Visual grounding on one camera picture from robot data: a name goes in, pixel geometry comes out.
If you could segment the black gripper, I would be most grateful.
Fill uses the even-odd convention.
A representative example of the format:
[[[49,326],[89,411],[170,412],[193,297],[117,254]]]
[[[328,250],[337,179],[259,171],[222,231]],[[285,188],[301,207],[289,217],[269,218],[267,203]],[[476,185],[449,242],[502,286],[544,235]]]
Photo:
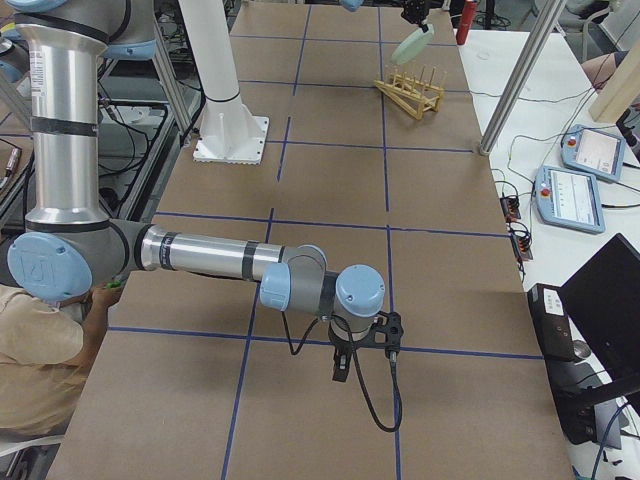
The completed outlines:
[[[329,340],[334,346],[332,380],[344,383],[349,375],[351,361],[354,361],[358,379],[362,380],[362,370],[357,350],[370,346],[373,341],[373,328],[363,332],[353,332],[345,319],[332,319],[328,329]]]
[[[403,0],[402,18],[410,24],[423,24],[428,16],[427,0]]]

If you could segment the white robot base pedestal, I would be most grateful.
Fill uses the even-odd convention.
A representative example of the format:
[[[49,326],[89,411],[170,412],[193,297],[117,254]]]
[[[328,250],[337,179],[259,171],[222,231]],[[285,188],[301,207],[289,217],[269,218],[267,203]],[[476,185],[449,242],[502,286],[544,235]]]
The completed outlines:
[[[244,104],[237,79],[223,3],[179,3],[205,97],[194,159],[257,165],[269,128]]]

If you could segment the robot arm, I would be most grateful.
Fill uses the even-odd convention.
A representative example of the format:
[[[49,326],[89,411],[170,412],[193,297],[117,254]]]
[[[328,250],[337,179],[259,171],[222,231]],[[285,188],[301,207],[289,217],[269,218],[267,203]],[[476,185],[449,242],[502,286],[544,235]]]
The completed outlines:
[[[339,4],[350,12],[355,12],[363,5],[363,0],[340,0]],[[402,9],[401,17],[410,24],[422,26],[430,11],[430,2],[426,0],[401,0],[392,1]]]
[[[154,59],[163,48],[149,1],[15,1],[17,64],[31,92],[9,89],[2,107],[20,118],[33,141],[35,165],[24,183],[36,201],[23,212],[24,231],[8,251],[6,270],[46,303],[78,296],[132,271],[183,271],[254,282],[263,305],[296,310],[328,323],[334,377],[359,368],[357,351],[385,336],[394,360],[399,330],[387,313],[382,276],[366,265],[340,272],[313,245],[287,247],[175,232],[151,222],[112,218],[99,204],[98,63],[101,58]],[[191,128],[194,170],[171,180],[160,208],[202,217],[215,203],[241,206],[255,193],[243,179],[215,180],[213,162],[257,164],[269,121],[244,104],[219,1],[180,5],[200,80]]]

